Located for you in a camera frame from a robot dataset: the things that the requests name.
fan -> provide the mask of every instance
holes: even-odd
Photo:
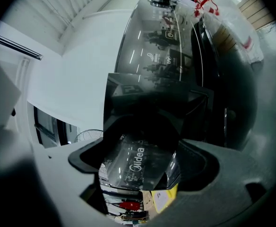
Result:
[[[75,138],[75,142],[85,141],[90,139],[99,139],[104,135],[101,130],[87,130],[78,134]]]

black hole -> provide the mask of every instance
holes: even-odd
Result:
[[[265,188],[260,183],[249,183],[245,187],[253,203],[258,201],[266,193]]]

